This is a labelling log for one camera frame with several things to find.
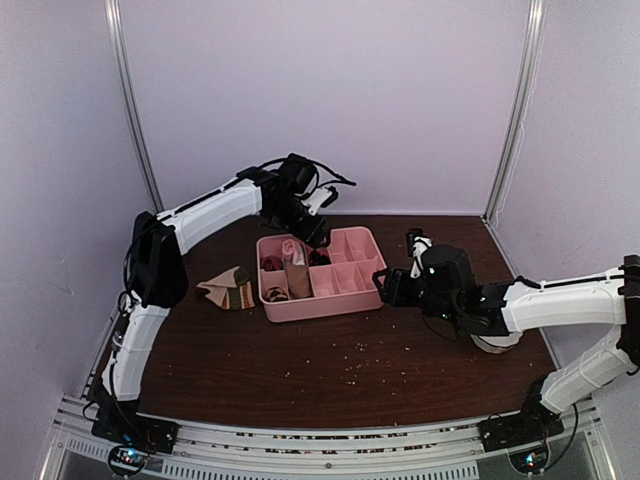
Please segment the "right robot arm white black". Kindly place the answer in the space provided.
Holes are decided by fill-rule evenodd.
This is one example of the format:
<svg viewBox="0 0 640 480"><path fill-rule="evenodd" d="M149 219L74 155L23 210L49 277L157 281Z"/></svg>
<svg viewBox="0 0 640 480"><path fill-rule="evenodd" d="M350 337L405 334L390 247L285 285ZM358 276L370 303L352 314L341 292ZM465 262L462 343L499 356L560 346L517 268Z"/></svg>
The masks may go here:
<svg viewBox="0 0 640 480"><path fill-rule="evenodd" d="M592 276L480 286L465 251L435 248L411 269L387 268L372 281L383 303L415 307L468 333L485 350L513 347L545 326L608 324L609 332L565 367L534 381L520 411L479 423L485 451L543 441L563 432L561 414L622 374L639 369L639 258Z"/></svg>

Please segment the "pink divided organizer box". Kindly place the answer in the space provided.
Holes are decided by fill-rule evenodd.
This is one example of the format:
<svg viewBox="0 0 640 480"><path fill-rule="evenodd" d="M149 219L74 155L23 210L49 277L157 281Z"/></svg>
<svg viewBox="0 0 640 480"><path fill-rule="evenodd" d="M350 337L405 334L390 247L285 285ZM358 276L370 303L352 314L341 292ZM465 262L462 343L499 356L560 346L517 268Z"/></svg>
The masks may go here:
<svg viewBox="0 0 640 480"><path fill-rule="evenodd" d="M327 253L331 264L309 265L313 295L300 300L270 301L269 290L287 294L285 273L266 272L261 260L267 255L279 255L286 239L298 241L308 254L311 250ZM382 306L372 281L375 271L386 268L383 255L372 232L362 226L338 228L331 232L331 243L326 248L313 249L291 235L263 237L256 244L259 300L264 305L267 318L273 323L283 323L314 318L344 315L378 309Z"/></svg>

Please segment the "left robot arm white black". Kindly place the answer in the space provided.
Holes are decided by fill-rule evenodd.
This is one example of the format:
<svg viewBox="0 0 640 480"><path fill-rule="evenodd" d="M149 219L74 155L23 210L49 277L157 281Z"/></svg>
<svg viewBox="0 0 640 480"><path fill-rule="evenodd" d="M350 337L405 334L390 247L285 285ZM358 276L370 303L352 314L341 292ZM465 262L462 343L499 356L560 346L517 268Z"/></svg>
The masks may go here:
<svg viewBox="0 0 640 480"><path fill-rule="evenodd" d="M148 454L169 454L178 426L138 414L142 376L163 322L186 296L183 263L191 248L245 217L259 215L312 248L330 243L320 210L351 180L291 153L250 166L222 186L172 210L140 213L123 262L124 325L115 330L106 366L93 391L92 434Z"/></svg>

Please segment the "striped beige green sock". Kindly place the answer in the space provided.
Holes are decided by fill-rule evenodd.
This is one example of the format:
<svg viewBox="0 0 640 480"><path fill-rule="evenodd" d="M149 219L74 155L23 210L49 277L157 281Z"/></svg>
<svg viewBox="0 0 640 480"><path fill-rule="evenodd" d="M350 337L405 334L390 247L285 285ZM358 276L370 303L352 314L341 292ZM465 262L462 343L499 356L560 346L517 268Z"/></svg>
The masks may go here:
<svg viewBox="0 0 640 480"><path fill-rule="evenodd" d="M249 272L232 267L216 277L200 282L196 290L222 310L248 310L255 307Z"/></svg>

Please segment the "argyle black red orange sock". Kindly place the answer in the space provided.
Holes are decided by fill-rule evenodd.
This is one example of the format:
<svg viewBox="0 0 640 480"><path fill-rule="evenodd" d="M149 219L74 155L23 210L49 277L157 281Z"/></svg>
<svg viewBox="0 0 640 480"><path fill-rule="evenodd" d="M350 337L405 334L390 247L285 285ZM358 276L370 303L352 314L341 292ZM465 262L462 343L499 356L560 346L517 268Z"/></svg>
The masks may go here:
<svg viewBox="0 0 640 480"><path fill-rule="evenodd" d="M323 253L319 250L311 250L308 254L309 265L311 267L314 266L325 266L330 265L331 260L327 253Z"/></svg>

